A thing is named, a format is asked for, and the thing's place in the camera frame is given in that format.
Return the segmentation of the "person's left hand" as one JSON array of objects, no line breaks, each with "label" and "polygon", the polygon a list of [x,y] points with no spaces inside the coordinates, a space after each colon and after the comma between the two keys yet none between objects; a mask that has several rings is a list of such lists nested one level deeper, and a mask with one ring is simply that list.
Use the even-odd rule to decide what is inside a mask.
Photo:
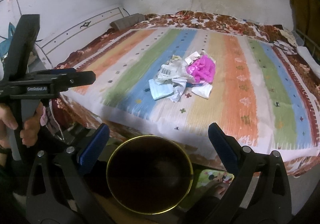
[{"label": "person's left hand", "polygon": [[[43,115],[43,104],[40,102],[34,115],[25,121],[23,129],[20,131],[22,143],[28,147],[35,145],[40,130],[40,119]],[[5,104],[1,104],[1,147],[10,149],[10,134],[18,128],[18,123],[13,116],[10,108]]]}]

